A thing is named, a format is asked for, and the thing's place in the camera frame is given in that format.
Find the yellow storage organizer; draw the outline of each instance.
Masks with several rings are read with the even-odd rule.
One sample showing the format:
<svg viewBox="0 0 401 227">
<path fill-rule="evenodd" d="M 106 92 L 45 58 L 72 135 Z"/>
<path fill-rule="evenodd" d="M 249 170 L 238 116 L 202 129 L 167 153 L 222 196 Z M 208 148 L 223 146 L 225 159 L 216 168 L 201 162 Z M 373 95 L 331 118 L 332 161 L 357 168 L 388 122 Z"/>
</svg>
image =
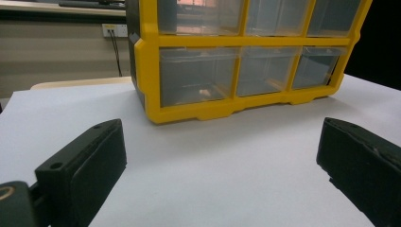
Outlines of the yellow storage organizer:
<svg viewBox="0 0 401 227">
<path fill-rule="evenodd" d="M 132 81 L 155 123 L 338 91 L 372 0 L 130 0 Z"/>
</svg>

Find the white table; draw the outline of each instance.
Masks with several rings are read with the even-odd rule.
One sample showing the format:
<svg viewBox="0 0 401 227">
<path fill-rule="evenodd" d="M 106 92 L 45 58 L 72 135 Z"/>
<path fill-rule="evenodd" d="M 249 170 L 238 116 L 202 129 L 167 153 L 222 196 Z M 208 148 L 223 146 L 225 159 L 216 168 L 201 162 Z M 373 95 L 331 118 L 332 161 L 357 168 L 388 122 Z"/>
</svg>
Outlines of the white table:
<svg viewBox="0 0 401 227">
<path fill-rule="evenodd" d="M 91 226 L 373 226 L 316 164 L 327 116 L 401 145 L 401 92 L 349 76 L 311 103 L 160 126 L 131 83 L 16 92 L 0 114 L 0 182 L 35 183 L 53 153 L 121 118 L 128 165 Z"/>
</svg>

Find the white wall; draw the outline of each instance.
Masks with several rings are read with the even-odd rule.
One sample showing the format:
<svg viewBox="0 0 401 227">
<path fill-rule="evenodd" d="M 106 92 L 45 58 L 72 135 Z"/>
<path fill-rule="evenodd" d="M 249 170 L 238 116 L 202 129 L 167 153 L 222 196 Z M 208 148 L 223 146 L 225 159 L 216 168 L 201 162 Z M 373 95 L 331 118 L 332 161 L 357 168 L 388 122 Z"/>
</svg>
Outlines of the white wall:
<svg viewBox="0 0 401 227">
<path fill-rule="evenodd" d="M 127 38 L 117 38 L 123 77 L 130 75 Z M 0 97 L 35 84 L 118 77 L 101 24 L 0 21 Z"/>
</svg>

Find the black background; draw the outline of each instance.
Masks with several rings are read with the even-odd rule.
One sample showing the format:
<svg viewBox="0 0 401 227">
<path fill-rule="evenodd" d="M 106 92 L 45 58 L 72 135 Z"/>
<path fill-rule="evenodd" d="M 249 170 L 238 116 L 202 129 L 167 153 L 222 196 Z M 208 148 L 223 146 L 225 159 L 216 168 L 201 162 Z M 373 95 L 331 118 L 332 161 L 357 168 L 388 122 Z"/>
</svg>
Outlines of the black background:
<svg viewBox="0 0 401 227">
<path fill-rule="evenodd" d="M 345 73 L 401 90 L 401 10 L 396 2 L 373 1 Z"/>
</svg>

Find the cable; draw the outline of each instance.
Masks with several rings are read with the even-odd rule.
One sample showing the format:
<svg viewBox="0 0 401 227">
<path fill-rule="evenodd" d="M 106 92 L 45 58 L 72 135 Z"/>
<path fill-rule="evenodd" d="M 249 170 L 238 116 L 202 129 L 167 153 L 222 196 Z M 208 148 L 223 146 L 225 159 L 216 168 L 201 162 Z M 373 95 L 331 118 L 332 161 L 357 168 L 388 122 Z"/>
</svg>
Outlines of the cable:
<svg viewBox="0 0 401 227">
<path fill-rule="evenodd" d="M 112 43 L 113 43 L 115 58 L 116 58 L 116 60 L 117 60 L 118 73 L 119 73 L 119 76 L 122 78 L 123 75 L 121 74 L 120 55 L 119 55 L 119 53 L 118 53 L 117 40 L 115 39 L 115 35 L 114 35 L 114 31 L 113 31 L 113 30 L 107 30 L 107 31 L 109 32 L 110 37 L 112 38 Z"/>
</svg>

